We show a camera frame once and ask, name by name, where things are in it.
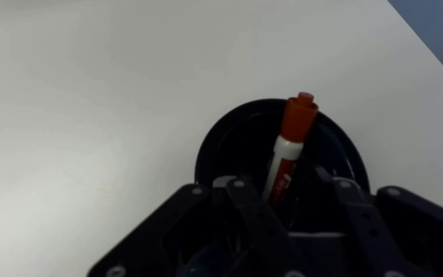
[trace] screw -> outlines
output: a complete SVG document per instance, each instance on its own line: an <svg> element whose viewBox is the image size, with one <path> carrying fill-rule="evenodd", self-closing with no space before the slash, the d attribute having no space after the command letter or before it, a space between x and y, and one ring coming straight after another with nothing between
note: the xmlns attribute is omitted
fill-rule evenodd
<svg viewBox="0 0 443 277"><path fill-rule="evenodd" d="M351 187L351 183L350 181L341 181L341 186L342 187Z"/></svg>
<svg viewBox="0 0 443 277"><path fill-rule="evenodd" d="M305 277L301 270L288 270L285 277Z"/></svg>
<svg viewBox="0 0 443 277"><path fill-rule="evenodd" d="M114 266L108 270L107 277L127 277L127 267L125 266Z"/></svg>
<svg viewBox="0 0 443 277"><path fill-rule="evenodd" d="M399 272L399 270L388 270L385 273L385 277L407 277L405 273Z"/></svg>
<svg viewBox="0 0 443 277"><path fill-rule="evenodd" d="M236 187L244 187L245 183L244 183L242 180L236 180L236 181L234 181L234 186L236 186Z"/></svg>
<svg viewBox="0 0 443 277"><path fill-rule="evenodd" d="M202 189L202 187L194 187L191 192L193 192L194 195L201 195L201 193L204 193L204 189Z"/></svg>
<svg viewBox="0 0 443 277"><path fill-rule="evenodd" d="M402 195L402 190L396 189L396 187L388 187L388 193L390 195Z"/></svg>

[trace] white table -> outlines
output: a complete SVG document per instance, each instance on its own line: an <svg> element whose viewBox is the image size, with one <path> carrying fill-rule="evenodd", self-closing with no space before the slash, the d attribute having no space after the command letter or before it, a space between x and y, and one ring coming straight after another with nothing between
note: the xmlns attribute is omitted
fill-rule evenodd
<svg viewBox="0 0 443 277"><path fill-rule="evenodd" d="M79 277L231 107L305 89L443 204L443 66L382 0L0 0L0 277Z"/></svg>

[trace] marker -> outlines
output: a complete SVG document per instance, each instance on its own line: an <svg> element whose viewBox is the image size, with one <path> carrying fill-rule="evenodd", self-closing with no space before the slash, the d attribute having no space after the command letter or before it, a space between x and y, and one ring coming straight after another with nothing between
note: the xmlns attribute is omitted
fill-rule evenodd
<svg viewBox="0 0 443 277"><path fill-rule="evenodd" d="M282 201L317 112L319 106L314 103L313 93L301 92L299 96L291 96L287 101L281 135L274 144L274 157L264 190L264 200L271 204Z"/></svg>

